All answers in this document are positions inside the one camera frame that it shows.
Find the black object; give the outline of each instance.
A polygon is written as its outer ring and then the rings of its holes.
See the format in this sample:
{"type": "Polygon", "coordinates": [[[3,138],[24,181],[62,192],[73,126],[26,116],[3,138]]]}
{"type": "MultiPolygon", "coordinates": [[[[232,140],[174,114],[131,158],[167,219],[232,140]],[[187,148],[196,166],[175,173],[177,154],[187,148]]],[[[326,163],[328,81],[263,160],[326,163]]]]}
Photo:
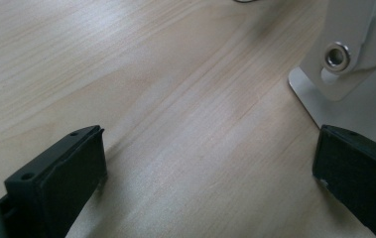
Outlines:
{"type": "Polygon", "coordinates": [[[63,238],[107,177],[99,126],[63,137],[5,180],[0,238],[63,238]]]}
{"type": "Polygon", "coordinates": [[[376,235],[376,143],[323,125],[313,175],[376,235]]]}

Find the light wood tabletop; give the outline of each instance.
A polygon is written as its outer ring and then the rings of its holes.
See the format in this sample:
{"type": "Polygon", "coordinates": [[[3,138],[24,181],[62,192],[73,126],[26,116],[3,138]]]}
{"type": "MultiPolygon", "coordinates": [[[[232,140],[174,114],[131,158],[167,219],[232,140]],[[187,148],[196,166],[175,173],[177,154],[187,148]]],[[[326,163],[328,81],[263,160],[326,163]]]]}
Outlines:
{"type": "Polygon", "coordinates": [[[0,197],[100,125],[108,181],[67,237],[374,237],[313,178],[287,81],[326,5],[0,0],[0,197]]]}

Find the white metal plate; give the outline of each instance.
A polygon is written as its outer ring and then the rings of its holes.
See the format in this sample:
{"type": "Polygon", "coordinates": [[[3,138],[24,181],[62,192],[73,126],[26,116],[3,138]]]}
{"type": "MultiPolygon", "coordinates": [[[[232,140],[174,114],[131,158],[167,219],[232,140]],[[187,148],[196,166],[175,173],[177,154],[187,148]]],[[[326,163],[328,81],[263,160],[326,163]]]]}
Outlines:
{"type": "Polygon", "coordinates": [[[340,101],[326,99],[299,67],[289,82],[319,128],[337,126],[376,142],[376,71],[340,101]]]}

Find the metal bolt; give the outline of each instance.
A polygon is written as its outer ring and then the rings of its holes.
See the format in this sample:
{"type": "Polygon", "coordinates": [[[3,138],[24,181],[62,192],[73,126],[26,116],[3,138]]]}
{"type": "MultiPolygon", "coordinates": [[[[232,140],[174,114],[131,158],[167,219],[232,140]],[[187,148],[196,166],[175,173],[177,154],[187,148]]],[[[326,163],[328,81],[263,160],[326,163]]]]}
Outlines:
{"type": "Polygon", "coordinates": [[[341,72],[350,63],[348,47],[341,43],[329,44],[324,53],[323,66],[330,72],[341,72]]]}

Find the wood grain surface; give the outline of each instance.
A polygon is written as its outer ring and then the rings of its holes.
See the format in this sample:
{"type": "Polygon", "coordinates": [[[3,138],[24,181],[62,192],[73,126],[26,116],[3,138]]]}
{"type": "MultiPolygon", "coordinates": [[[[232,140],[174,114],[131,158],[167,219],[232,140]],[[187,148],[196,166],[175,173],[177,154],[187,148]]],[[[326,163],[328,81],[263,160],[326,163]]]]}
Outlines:
{"type": "Polygon", "coordinates": [[[312,177],[287,83],[326,4],[0,0],[0,197],[98,124],[109,179],[67,237],[374,237],[312,177]]]}

